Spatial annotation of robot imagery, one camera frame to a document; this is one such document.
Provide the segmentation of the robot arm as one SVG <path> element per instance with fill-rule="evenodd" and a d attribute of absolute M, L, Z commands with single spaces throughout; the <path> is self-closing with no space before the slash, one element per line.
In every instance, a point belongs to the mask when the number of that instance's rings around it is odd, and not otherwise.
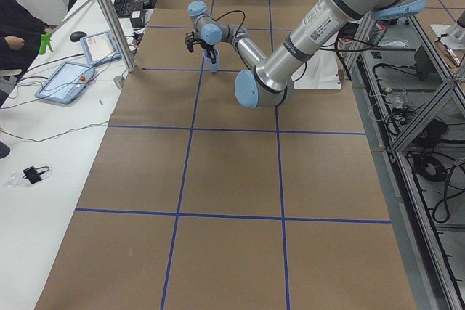
<path fill-rule="evenodd" d="M 266 57 L 241 25 L 214 20 L 203 1 L 194 1 L 188 6 L 194 30 L 186 33 L 185 44 L 190 52 L 200 45 L 211 63 L 217 61 L 216 44 L 231 44 L 247 67 L 235 79 L 237 101 L 249 108 L 278 107 L 294 92 L 292 74 L 346 23 L 366 14 L 374 20 L 416 15 L 425 4 L 426 0 L 318 0 L 279 48 Z"/>

